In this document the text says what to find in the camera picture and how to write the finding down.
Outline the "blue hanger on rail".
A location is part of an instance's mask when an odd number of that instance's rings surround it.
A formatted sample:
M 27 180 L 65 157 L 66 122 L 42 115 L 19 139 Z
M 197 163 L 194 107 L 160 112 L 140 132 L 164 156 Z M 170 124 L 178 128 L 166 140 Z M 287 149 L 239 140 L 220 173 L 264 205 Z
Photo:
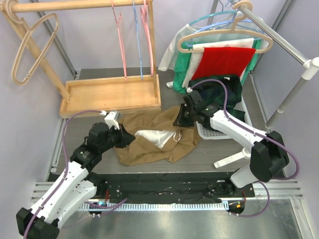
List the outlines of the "blue hanger on rail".
M 228 1 L 227 3 L 222 3 L 222 1 L 220 0 L 214 0 L 210 14 L 215 12 L 229 11 L 225 9 L 229 3 L 230 1 Z M 202 21 L 199 21 L 199 22 L 204 22 L 205 20 L 207 20 L 207 24 L 202 27 L 196 27 L 195 29 L 198 32 L 206 31 L 206 30 L 214 30 L 214 29 L 229 29 L 234 23 L 235 18 L 241 18 L 241 17 L 244 17 L 244 14 L 240 12 L 239 10 L 236 10 L 236 13 L 222 14 L 222 15 L 215 16 L 214 18 L 207 18 Z M 253 21 L 250 20 L 248 17 L 242 20 L 239 20 L 236 23 L 235 28 L 250 30 L 255 32 L 258 32 L 258 31 L 262 32 L 261 30 L 259 30 L 258 26 L 254 24 Z

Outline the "metal clothes rail stand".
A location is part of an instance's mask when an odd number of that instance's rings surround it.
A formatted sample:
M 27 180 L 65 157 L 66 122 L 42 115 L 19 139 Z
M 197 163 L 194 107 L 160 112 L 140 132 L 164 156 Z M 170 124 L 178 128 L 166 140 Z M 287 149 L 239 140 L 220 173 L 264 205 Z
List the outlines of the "metal clothes rail stand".
M 304 63 L 319 55 L 319 3 L 316 0 L 255 0 L 253 13 L 277 32 L 243 87 L 248 113 L 262 128 L 284 100 L 274 120 L 285 146 L 297 157 L 300 173 L 316 169 L 319 159 L 319 77 L 302 80 Z

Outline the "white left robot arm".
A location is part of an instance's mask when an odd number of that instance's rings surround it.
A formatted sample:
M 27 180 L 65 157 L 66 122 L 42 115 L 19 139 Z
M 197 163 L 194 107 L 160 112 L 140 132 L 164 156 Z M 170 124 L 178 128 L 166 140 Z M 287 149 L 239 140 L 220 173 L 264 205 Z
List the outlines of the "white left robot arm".
M 125 148 L 135 140 L 124 126 L 95 123 L 77 147 L 58 179 L 30 208 L 16 214 L 19 233 L 25 239 L 55 239 L 69 217 L 91 198 L 100 199 L 107 191 L 106 179 L 94 173 L 104 152 Z

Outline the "white plastic basket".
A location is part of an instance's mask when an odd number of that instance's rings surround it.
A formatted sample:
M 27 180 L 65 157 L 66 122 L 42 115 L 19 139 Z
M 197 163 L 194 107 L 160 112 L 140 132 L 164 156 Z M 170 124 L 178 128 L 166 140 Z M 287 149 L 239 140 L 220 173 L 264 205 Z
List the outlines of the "white plastic basket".
M 244 111 L 245 115 L 244 115 L 244 122 L 246 124 L 248 124 L 249 126 L 252 126 L 252 122 L 245 104 L 244 99 L 242 98 L 242 101 L 239 102 L 235 108 L 235 110 L 239 110 L 239 111 Z M 204 140 L 223 140 L 223 139 L 231 139 L 231 137 L 229 137 L 228 135 L 217 131 L 217 130 L 210 130 L 205 128 L 203 125 L 199 124 L 198 122 L 196 122 L 196 127 L 197 127 L 197 131 L 198 134 L 200 135 L 200 137 Z

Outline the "beige wooden hanger on rack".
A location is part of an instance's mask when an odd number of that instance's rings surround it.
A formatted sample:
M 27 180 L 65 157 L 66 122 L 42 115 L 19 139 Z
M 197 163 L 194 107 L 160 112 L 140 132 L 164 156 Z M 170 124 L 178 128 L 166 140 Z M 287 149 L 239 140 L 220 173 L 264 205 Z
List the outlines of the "beige wooden hanger on rack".
M 32 39 L 32 34 L 36 31 L 36 29 L 45 23 L 46 21 L 49 21 L 50 19 L 55 19 L 55 28 L 53 32 L 51 33 L 51 36 L 49 37 L 49 40 L 47 44 L 44 46 L 42 50 L 39 49 L 35 41 Z M 21 25 L 21 27 L 24 27 L 25 29 L 25 35 L 22 39 L 22 42 L 20 44 L 19 50 L 17 52 L 17 55 L 14 60 L 13 68 L 12 68 L 12 79 L 17 85 L 24 85 L 26 82 L 31 78 L 35 70 L 39 65 L 44 67 L 45 70 L 50 70 L 52 71 L 49 63 L 45 59 L 45 55 L 51 46 L 57 31 L 59 29 L 59 19 L 58 16 L 55 13 L 50 13 L 47 14 L 43 17 L 41 17 L 32 27 L 29 27 L 24 18 L 14 18 L 13 19 L 18 25 Z M 35 55 L 35 63 L 32 65 L 31 69 L 27 73 L 26 77 L 23 80 L 19 80 L 17 78 L 17 72 L 18 72 L 18 67 L 20 65 L 20 61 L 22 59 L 23 52 L 25 48 L 28 48 L 28 50 Z

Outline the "light blue wire hanger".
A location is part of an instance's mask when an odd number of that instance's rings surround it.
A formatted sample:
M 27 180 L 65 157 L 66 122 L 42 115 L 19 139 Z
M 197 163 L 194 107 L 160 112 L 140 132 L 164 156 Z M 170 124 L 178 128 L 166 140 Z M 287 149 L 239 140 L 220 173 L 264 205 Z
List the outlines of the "light blue wire hanger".
M 139 39 L 139 24 L 138 24 L 137 12 L 136 12 L 134 0 L 132 0 L 132 6 L 133 6 L 134 19 L 135 19 L 135 26 L 136 26 L 136 38 L 137 38 L 138 54 L 139 54 L 139 61 L 140 61 L 140 75 L 141 75 L 141 79 L 143 80 L 144 75 L 143 75 L 143 61 L 142 61 L 140 39 Z

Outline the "dark green plaid garment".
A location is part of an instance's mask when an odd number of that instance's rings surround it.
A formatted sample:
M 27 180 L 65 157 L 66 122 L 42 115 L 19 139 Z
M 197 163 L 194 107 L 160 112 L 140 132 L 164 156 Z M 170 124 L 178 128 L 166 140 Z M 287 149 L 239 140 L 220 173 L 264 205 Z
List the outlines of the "dark green plaid garment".
M 225 85 L 227 90 L 226 110 L 232 116 L 245 122 L 245 112 L 235 109 L 235 106 L 242 101 L 242 85 L 240 83 L 240 78 L 236 75 L 204 77 L 197 80 L 191 80 L 188 86 L 193 87 L 195 84 L 207 79 L 219 80 Z M 193 89 L 198 91 L 208 104 L 217 104 L 223 108 L 225 92 L 222 85 L 218 82 L 204 82 L 195 86 Z

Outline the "teal hanger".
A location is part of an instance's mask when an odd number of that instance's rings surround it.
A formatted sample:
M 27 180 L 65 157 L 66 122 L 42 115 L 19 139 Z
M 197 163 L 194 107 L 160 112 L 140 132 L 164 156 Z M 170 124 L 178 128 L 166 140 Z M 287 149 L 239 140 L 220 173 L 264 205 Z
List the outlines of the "teal hanger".
M 200 17 L 196 20 L 193 20 L 189 23 L 189 25 L 194 25 L 195 23 L 199 22 L 199 21 L 202 21 L 204 19 L 207 19 L 207 18 L 214 18 L 215 16 L 218 16 L 218 15 L 222 15 L 222 14 L 231 14 L 231 13 L 236 13 L 235 10 L 229 10 L 229 11 L 222 11 L 222 12 L 215 12 L 215 13 L 211 13 L 209 15 L 206 15 L 206 16 L 203 16 L 203 17 Z

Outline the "red cloth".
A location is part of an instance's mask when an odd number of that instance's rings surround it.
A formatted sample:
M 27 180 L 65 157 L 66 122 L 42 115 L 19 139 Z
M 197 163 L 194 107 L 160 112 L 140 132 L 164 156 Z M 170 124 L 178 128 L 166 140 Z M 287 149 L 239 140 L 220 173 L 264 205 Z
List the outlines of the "red cloth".
M 240 77 L 253 58 L 256 49 L 243 47 L 206 47 L 192 76 L 197 80 L 211 76 L 235 75 Z

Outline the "pink hanger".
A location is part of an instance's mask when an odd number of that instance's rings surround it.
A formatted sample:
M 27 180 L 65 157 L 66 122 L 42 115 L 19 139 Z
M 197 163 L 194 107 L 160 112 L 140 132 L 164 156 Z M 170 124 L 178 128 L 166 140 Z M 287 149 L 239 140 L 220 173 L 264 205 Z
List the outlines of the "pink hanger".
M 114 15 L 114 20 L 117 26 L 117 32 L 118 32 L 118 39 L 120 44 L 120 52 L 121 52 L 121 58 L 122 58 L 122 64 L 123 64 L 123 71 L 124 71 L 124 77 L 127 79 L 127 68 L 126 68 L 126 56 L 125 56 L 125 47 L 124 47 L 124 41 L 121 34 L 121 20 L 122 15 L 121 13 L 119 16 L 116 15 L 115 8 L 114 8 L 114 1 L 111 1 L 111 7 Z
M 154 57 L 153 57 L 153 50 L 152 50 L 152 43 L 151 43 L 151 36 L 150 36 L 150 30 L 148 26 L 148 17 L 147 17 L 147 1 L 143 0 L 143 6 L 140 7 L 140 15 L 141 15 L 141 21 L 144 28 L 147 44 L 148 44 L 148 50 L 149 50 L 149 59 L 150 59 L 150 72 L 151 76 L 154 75 Z

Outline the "pink hanger left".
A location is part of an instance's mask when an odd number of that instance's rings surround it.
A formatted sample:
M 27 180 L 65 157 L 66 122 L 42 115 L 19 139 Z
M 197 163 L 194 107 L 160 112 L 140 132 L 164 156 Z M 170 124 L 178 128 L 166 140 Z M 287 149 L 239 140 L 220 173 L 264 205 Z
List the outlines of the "pink hanger left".
M 121 58 L 122 58 L 122 64 L 123 64 L 123 71 L 124 71 L 124 77 L 127 79 L 127 68 L 126 68 L 126 56 L 125 56 L 125 47 L 124 47 L 124 41 L 121 34 L 121 20 L 122 15 L 121 13 L 119 16 L 116 15 L 115 8 L 114 8 L 114 1 L 111 1 L 111 7 L 114 15 L 114 20 L 117 26 L 117 32 L 118 32 L 118 39 L 120 44 L 120 52 L 121 52 Z

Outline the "tan skirt with white lining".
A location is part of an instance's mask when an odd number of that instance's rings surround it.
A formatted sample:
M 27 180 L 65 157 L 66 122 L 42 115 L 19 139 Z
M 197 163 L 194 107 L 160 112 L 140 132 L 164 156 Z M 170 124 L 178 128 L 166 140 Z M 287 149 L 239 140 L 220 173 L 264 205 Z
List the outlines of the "tan skirt with white lining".
M 124 115 L 119 122 L 135 140 L 125 148 L 116 148 L 119 162 L 126 166 L 160 160 L 175 163 L 194 150 L 201 141 L 197 128 L 173 125 L 179 109 L 174 106 Z

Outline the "wooden hanger rack with tray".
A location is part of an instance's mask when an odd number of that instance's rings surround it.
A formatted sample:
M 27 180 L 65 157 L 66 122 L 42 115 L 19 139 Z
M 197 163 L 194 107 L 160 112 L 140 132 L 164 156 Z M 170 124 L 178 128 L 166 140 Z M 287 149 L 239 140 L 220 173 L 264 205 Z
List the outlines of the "wooden hanger rack with tray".
M 135 0 L 135 5 L 143 6 L 143 0 Z M 132 0 L 114 0 L 116 6 L 132 6 Z M 17 0 L 2 0 L 0 11 L 12 26 L 13 30 L 22 40 L 25 35 L 24 27 L 18 25 L 13 19 L 24 18 L 29 27 L 32 27 L 41 17 L 55 13 L 59 10 L 76 10 L 90 8 L 111 7 L 111 0 L 68 0 L 51 2 L 19 3 Z M 120 111 L 133 113 L 136 111 L 159 110 L 161 107 L 159 76 L 156 73 L 156 51 L 153 2 L 147 0 L 147 17 L 150 30 L 153 57 L 154 75 L 151 73 L 122 77 L 73 80 L 62 83 L 53 68 L 44 72 L 62 96 L 59 114 L 66 119 L 80 111 L 90 110 L 85 116 L 95 116 L 97 111 Z M 23 80 L 32 65 L 35 55 L 25 48 L 17 78 Z

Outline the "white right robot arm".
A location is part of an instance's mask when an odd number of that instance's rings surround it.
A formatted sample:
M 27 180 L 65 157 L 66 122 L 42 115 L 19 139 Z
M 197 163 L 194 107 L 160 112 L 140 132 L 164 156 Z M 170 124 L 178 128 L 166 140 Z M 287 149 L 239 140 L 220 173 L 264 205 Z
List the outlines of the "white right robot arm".
M 249 165 L 235 171 L 225 184 L 229 196 L 238 196 L 243 187 L 256 181 L 269 182 L 289 163 L 282 136 L 266 133 L 234 118 L 216 104 L 208 104 L 198 91 L 183 97 L 174 126 L 192 127 L 195 122 L 220 131 L 250 153 Z

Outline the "beige wooden hanger with clothes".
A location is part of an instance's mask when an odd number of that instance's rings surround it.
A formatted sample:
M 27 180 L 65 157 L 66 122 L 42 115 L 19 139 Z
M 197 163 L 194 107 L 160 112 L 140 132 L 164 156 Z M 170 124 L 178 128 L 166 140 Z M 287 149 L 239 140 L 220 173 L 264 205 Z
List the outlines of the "beige wooden hanger with clothes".
M 256 53 L 264 53 L 271 49 L 273 46 L 273 39 L 270 34 L 266 33 L 265 30 L 259 32 L 258 30 L 251 28 L 250 26 L 243 26 L 242 24 L 246 22 L 246 16 L 239 13 L 239 7 L 245 7 L 248 10 L 252 10 L 252 3 L 248 0 L 240 1 L 234 4 L 233 9 L 236 10 L 236 14 L 232 20 L 222 22 L 221 28 L 213 29 L 214 26 L 218 24 L 212 24 L 206 26 L 190 35 L 182 37 L 177 43 L 177 49 L 181 53 L 192 53 L 192 52 L 203 52 L 203 46 L 193 46 L 194 38 L 204 38 L 209 42 L 221 42 L 227 40 L 240 40 L 247 38 L 261 39 L 262 47 L 257 49 Z

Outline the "pink hanger right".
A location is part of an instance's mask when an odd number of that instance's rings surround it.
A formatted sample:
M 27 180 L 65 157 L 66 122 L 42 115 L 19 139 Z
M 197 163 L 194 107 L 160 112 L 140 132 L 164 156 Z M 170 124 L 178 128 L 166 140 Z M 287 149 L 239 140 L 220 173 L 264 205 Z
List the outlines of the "pink hanger right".
M 143 0 L 143 6 L 140 7 L 140 15 L 141 15 L 141 21 L 144 28 L 147 44 L 148 44 L 148 50 L 149 50 L 149 59 L 150 59 L 150 72 L 151 76 L 154 75 L 154 57 L 153 57 L 153 50 L 152 50 L 152 43 L 151 43 L 151 36 L 150 36 L 150 30 L 148 26 L 148 17 L 147 17 L 147 1 Z

